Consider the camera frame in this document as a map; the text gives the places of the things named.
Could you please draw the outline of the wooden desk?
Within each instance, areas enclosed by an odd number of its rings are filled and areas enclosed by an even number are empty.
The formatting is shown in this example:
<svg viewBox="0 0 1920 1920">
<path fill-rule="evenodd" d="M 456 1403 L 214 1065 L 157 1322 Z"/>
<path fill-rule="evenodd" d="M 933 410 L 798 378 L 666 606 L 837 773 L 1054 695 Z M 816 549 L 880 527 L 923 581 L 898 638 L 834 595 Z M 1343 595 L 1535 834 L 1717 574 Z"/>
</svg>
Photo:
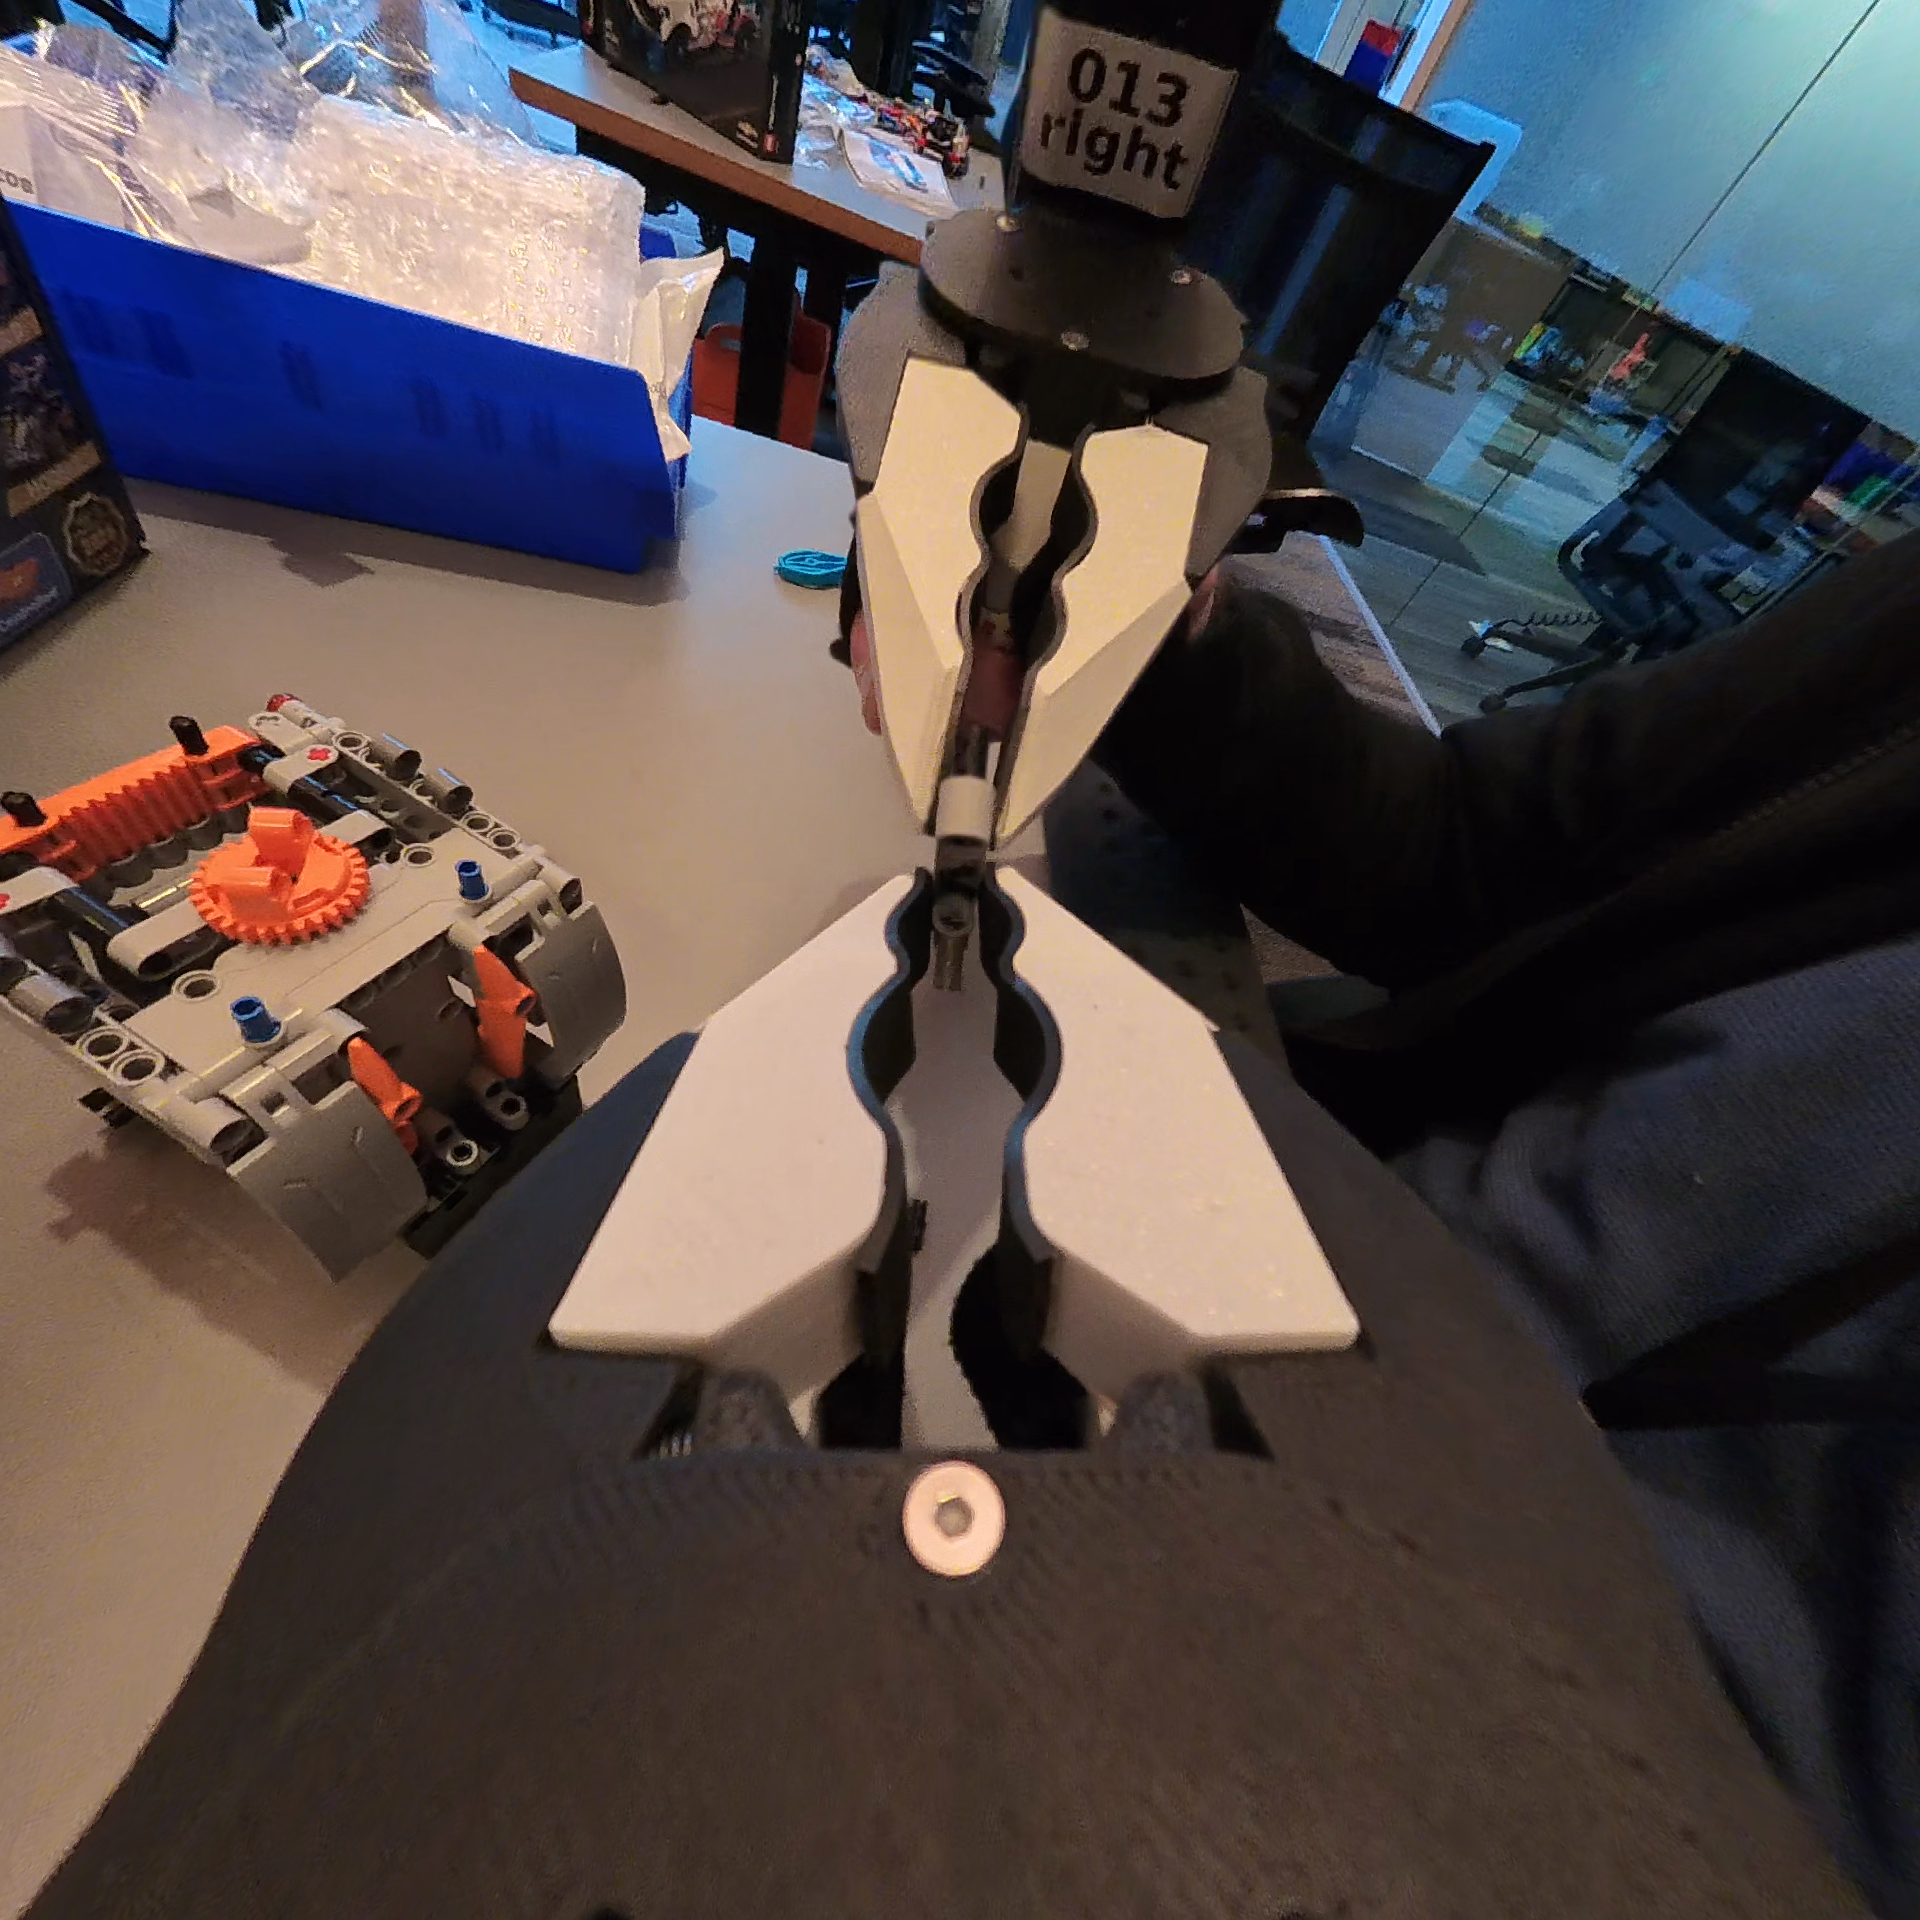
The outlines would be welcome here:
<svg viewBox="0 0 1920 1920">
<path fill-rule="evenodd" d="M 862 185 L 841 150 L 830 150 L 823 164 L 755 160 L 684 107 L 659 103 L 652 85 L 613 71 L 581 43 L 517 57 L 509 64 L 509 85 L 531 110 L 552 114 L 577 132 L 591 132 L 631 157 L 705 182 L 709 189 L 727 189 L 759 210 L 794 217 L 801 228 L 855 249 L 919 264 L 923 239 L 940 221 L 926 207 Z"/>
</svg>

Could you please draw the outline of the clear plastic wrap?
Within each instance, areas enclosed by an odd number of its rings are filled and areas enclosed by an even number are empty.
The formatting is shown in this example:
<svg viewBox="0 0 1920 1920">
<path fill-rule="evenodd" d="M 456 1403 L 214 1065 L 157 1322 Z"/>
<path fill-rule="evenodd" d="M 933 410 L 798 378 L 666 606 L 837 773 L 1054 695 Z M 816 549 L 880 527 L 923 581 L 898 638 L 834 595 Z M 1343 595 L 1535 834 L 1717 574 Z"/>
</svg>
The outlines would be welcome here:
<svg viewBox="0 0 1920 1920">
<path fill-rule="evenodd" d="M 456 4 L 171 4 L 4 32 L 21 203 L 680 388 L 720 253 L 645 253 L 634 178 L 549 150 Z"/>
</svg>

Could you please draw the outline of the black mesh office chair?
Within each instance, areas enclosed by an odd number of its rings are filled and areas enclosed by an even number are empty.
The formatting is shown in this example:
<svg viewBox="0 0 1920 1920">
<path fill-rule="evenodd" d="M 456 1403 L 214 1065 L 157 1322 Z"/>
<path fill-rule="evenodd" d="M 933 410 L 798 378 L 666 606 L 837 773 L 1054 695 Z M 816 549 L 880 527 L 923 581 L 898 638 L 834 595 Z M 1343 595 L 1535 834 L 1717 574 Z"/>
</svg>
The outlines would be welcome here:
<svg viewBox="0 0 1920 1920">
<path fill-rule="evenodd" d="M 1250 353 L 1286 431 L 1307 442 L 1500 146 L 1382 103 L 1286 36 L 1257 71 L 1257 125 L 1272 224 L 1247 292 Z"/>
</svg>

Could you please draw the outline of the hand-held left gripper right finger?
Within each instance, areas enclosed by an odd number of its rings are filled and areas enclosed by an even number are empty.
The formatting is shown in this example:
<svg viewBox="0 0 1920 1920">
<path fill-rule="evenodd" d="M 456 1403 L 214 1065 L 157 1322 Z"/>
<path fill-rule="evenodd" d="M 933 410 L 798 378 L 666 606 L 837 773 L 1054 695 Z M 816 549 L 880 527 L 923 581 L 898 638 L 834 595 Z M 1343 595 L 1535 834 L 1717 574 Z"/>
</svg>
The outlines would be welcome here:
<svg viewBox="0 0 1920 1920">
<path fill-rule="evenodd" d="M 1005 1453 L 1090 1443 L 1094 1403 L 1332 1357 L 1361 1318 L 1257 1119 L 1265 1065 L 1015 869 L 980 898 L 994 1069 L 1019 1108 L 969 1272 L 969 1393 Z"/>
</svg>

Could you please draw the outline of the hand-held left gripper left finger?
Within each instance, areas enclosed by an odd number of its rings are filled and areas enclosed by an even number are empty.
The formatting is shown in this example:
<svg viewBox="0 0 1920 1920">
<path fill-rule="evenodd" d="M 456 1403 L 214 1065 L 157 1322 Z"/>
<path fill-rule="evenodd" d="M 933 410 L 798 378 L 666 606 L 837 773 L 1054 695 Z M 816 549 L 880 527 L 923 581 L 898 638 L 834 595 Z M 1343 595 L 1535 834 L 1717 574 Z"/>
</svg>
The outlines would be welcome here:
<svg viewBox="0 0 1920 1920">
<path fill-rule="evenodd" d="M 908 1154 L 933 876 L 901 873 L 691 1040 L 563 1289 L 566 1354 L 816 1396 L 823 1446 L 901 1450 Z"/>
</svg>

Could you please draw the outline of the blue plastic bin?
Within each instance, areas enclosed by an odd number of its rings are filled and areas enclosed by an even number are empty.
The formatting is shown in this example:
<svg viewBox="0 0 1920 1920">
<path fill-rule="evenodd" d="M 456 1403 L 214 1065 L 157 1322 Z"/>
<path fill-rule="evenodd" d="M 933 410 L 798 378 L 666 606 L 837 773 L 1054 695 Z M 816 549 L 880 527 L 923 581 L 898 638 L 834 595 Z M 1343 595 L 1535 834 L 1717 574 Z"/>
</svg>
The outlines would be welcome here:
<svg viewBox="0 0 1920 1920">
<path fill-rule="evenodd" d="M 641 374 L 7 203 L 125 477 L 638 574 L 680 534 Z"/>
</svg>

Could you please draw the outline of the person's black jacket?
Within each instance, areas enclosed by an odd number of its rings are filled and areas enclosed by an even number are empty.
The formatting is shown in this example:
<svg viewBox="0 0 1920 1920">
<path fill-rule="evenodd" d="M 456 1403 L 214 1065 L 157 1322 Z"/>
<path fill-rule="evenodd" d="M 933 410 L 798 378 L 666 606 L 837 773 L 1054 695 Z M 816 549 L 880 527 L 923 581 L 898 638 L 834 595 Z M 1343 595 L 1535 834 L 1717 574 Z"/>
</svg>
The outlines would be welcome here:
<svg viewBox="0 0 1920 1920">
<path fill-rule="evenodd" d="M 1361 1140 L 1493 1119 L 1653 1019 L 1916 933 L 1916 534 L 1567 698 L 1621 673 L 1664 677 L 1674 737 L 1735 777 L 1742 809 L 1457 972 L 1368 980 L 1375 1001 L 1289 1029 L 1297 1079 Z"/>
</svg>

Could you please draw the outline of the printed toy box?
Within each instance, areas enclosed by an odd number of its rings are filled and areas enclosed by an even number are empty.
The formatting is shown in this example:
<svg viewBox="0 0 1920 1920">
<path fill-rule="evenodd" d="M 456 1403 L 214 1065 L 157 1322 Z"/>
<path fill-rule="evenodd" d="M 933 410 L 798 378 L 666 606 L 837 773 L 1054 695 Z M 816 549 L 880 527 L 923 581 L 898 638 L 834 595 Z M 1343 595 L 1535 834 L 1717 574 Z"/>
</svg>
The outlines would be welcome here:
<svg viewBox="0 0 1920 1920">
<path fill-rule="evenodd" d="M 25 235 L 4 207 L 4 648 L 150 545 Z"/>
</svg>

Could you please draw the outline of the person's blue jeans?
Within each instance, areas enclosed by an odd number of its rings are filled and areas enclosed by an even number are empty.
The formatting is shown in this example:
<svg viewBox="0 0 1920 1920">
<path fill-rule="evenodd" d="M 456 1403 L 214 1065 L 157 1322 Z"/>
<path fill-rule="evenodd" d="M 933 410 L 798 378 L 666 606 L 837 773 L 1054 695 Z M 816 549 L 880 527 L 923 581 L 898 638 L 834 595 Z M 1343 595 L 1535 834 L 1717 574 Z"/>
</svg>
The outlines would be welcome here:
<svg viewBox="0 0 1920 1920">
<path fill-rule="evenodd" d="M 1660 1015 L 1396 1172 L 1578 1389 L 1721 1685 L 1916 1916 L 1916 937 Z"/>
</svg>

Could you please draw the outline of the grey orange toy brick vehicle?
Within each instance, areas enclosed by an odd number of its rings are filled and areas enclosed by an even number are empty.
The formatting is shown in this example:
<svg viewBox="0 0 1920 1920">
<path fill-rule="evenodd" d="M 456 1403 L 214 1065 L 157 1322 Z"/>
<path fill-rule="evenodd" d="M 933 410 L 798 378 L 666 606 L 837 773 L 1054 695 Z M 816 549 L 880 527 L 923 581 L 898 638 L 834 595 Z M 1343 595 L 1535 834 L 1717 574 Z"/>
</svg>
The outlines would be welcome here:
<svg viewBox="0 0 1920 1920">
<path fill-rule="evenodd" d="M 296 695 L 167 730 L 4 791 L 7 1015 L 328 1275 L 438 1254 L 627 1019 L 598 905 L 467 780 Z"/>
</svg>

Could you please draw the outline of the black perforated panel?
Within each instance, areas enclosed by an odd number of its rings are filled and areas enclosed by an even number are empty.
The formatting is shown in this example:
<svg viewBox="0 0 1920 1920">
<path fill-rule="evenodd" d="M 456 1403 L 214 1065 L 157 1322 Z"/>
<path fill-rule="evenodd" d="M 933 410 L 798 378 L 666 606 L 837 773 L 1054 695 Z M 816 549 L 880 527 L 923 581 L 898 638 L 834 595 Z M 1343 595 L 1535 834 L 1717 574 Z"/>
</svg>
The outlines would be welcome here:
<svg viewBox="0 0 1920 1920">
<path fill-rule="evenodd" d="M 1240 905 L 1218 894 L 1097 766 L 1044 809 L 1051 894 L 1218 1029 L 1282 1062 L 1268 987 Z"/>
</svg>

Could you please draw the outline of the black toy box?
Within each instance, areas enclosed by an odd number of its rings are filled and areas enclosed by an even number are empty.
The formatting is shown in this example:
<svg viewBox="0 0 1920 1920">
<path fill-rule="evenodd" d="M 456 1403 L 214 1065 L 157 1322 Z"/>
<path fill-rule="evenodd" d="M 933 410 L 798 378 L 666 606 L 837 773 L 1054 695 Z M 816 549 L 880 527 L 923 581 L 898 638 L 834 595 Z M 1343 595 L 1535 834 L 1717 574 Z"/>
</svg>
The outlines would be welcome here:
<svg viewBox="0 0 1920 1920">
<path fill-rule="evenodd" d="M 755 160 L 791 164 L 812 4 L 577 4 L 577 28 L 616 71 L 652 85 Z"/>
</svg>

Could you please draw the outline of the light grey toy beam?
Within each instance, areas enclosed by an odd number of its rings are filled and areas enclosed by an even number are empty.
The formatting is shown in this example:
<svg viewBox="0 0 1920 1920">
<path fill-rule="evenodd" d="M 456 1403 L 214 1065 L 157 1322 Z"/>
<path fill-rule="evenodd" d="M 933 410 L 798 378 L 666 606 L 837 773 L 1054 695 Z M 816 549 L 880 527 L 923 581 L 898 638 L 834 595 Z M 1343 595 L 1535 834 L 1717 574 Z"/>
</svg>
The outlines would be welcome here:
<svg viewBox="0 0 1920 1920">
<path fill-rule="evenodd" d="M 930 980 L 937 990 L 958 994 L 965 987 L 965 955 L 976 933 L 987 841 L 944 834 L 933 851 Z"/>
</svg>

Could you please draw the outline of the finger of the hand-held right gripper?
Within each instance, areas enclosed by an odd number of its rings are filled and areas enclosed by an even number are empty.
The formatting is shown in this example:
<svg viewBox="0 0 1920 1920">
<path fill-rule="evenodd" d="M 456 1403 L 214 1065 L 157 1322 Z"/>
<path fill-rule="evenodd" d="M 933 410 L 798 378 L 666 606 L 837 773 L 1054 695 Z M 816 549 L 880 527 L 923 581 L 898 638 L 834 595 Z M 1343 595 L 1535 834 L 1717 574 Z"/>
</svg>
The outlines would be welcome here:
<svg viewBox="0 0 1920 1920">
<path fill-rule="evenodd" d="M 1022 834 L 1079 769 L 1190 602 L 1208 445 L 1176 431 L 1097 431 L 1076 449 L 1086 534 L 1051 577 L 1037 659 L 1001 755 L 1001 834 Z"/>
<path fill-rule="evenodd" d="M 880 730 L 923 826 L 937 823 L 972 670 L 983 499 L 1019 460 L 1019 406 L 962 363 L 908 356 L 855 545 Z"/>
</svg>

